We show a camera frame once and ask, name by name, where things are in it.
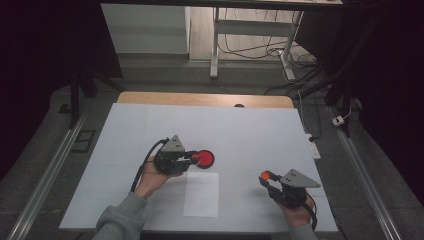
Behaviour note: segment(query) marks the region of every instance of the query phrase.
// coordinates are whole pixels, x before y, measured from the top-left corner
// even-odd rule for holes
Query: wooden edge
[[[236,104],[242,104],[249,108],[294,108],[292,100],[286,96],[164,92],[123,92],[119,95],[117,103],[214,107],[234,107]]]

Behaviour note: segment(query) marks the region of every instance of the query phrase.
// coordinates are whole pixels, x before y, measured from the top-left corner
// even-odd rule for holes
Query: dark background
[[[0,2],[0,179],[76,69],[122,77],[97,1]]]
[[[393,1],[354,71],[361,122],[392,160],[421,203],[424,21],[423,3]],[[343,19],[332,55],[363,22]],[[122,77],[96,1],[0,2],[0,178],[37,130],[50,96],[75,69]]]

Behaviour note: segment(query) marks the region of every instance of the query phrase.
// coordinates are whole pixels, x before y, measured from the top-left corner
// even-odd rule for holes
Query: table surface
[[[234,108],[235,104],[246,108]],[[216,160],[210,169],[190,167],[155,193],[144,213],[144,230],[284,232],[284,215],[260,186],[260,172],[284,175],[293,168],[321,182],[299,114],[288,97],[124,92],[109,113],[60,228],[94,228],[101,212],[128,193],[140,156],[153,145],[152,139],[172,137],[169,134],[178,134],[186,151],[208,149]],[[185,215],[187,209],[194,211],[186,204],[186,186],[193,185],[190,173],[219,177],[217,195],[212,194],[219,199],[217,217]],[[308,191],[320,208],[317,231],[337,231],[323,186]]]
[[[123,92],[117,102],[215,107],[234,107],[236,104],[242,104],[249,108],[294,108],[292,100],[285,96],[198,93]]]

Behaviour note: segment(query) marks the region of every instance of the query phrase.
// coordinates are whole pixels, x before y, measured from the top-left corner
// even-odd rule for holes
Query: person's left hand
[[[178,177],[183,174],[180,173],[166,176],[156,170],[155,165],[153,164],[153,159],[154,157],[152,156],[147,159],[140,182],[134,190],[135,194],[146,200],[153,194],[153,192],[161,188],[168,179],[171,177]]]

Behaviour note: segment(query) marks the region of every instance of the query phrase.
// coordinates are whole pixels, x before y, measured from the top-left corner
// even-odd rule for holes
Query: white paper sheet
[[[186,217],[218,217],[218,173],[189,172],[184,201]]]

